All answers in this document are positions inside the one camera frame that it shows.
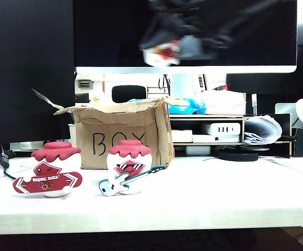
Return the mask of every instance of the computer monitor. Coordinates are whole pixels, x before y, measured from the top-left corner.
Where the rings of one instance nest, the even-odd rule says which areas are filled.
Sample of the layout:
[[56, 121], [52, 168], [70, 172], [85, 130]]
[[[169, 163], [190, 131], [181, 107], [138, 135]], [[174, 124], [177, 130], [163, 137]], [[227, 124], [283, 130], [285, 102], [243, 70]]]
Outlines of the computer monitor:
[[0, 143], [69, 139], [74, 105], [72, 0], [0, 0]]
[[297, 26], [297, 69], [294, 72], [228, 74], [227, 84], [229, 90], [248, 94], [248, 112], [252, 111], [253, 93], [257, 94], [260, 113], [274, 113], [275, 104], [295, 103], [303, 98], [303, 22]]
[[[192, 8], [199, 6], [200, 15], [204, 11], [203, 18], [212, 20], [217, 27], [211, 36], [229, 28], [229, 38], [234, 39], [234, 44], [228, 49], [207, 45], [202, 48], [202, 54], [183, 57], [177, 66], [150, 67], [145, 63], [140, 48], [148, 29], [153, 25], [153, 18], [158, 14], [155, 8], [150, 7], [152, 2], [192, 3]], [[200, 2], [203, 6], [194, 5], [194, 2]], [[276, 4], [262, 11], [263, 14], [253, 15], [248, 21], [241, 22], [249, 8], [258, 8], [267, 2]], [[232, 12], [231, 8], [235, 5], [242, 5], [242, 8]], [[76, 71], [79, 75], [219, 72], [224, 76], [226, 73], [292, 72], [296, 68], [296, 16], [296, 1], [285, 0], [74, 1]], [[239, 21], [240, 25], [234, 25], [231, 29], [231, 19]], [[213, 25], [208, 24], [207, 27], [212, 29]], [[184, 43], [187, 37], [183, 36], [181, 42]], [[200, 45], [207, 43], [205, 38], [199, 42]]]

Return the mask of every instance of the plug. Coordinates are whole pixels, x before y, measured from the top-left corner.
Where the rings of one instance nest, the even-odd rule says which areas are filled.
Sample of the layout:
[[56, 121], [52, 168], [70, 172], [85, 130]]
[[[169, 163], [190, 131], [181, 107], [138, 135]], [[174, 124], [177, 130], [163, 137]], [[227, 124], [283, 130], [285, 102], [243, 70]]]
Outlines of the plug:
[[8, 169], [10, 166], [9, 157], [5, 153], [0, 153], [0, 164], [4, 169]]

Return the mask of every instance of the shuey rhon rhon mascot figure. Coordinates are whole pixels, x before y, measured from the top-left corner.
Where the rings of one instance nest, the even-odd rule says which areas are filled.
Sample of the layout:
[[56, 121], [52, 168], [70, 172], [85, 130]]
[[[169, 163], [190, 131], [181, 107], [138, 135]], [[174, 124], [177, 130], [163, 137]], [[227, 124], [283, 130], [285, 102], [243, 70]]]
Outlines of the shuey rhon rhon mascot figure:
[[99, 183], [105, 196], [119, 193], [129, 195], [141, 192], [145, 179], [151, 173], [165, 169], [164, 165], [152, 167], [152, 150], [139, 140], [121, 140], [108, 151], [108, 179]]
[[70, 142], [49, 142], [42, 149], [35, 150], [33, 172], [35, 176], [17, 178], [13, 182], [18, 193], [40, 192], [47, 197], [69, 194], [78, 187], [82, 176], [77, 171], [81, 167], [80, 148]]

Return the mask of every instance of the white desk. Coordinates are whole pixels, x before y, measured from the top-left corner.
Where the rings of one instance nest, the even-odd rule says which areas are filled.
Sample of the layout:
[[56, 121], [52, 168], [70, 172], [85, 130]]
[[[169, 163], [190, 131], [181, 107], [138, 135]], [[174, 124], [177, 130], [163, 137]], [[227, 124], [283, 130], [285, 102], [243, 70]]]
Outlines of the white desk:
[[[175, 158], [149, 175], [142, 193], [105, 197], [106, 170], [81, 170], [83, 183], [60, 198], [23, 195], [0, 167], [0, 234], [226, 229], [303, 225], [303, 158], [281, 164]], [[23, 177], [24, 158], [10, 174]]]

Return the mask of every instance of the white power strip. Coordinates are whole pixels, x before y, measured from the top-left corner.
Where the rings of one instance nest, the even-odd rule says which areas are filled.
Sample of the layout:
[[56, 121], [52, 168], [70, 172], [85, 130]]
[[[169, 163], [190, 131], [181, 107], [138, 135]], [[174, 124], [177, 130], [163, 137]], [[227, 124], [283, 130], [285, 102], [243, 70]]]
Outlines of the white power strip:
[[239, 135], [241, 132], [240, 123], [202, 123], [203, 133], [218, 135]]

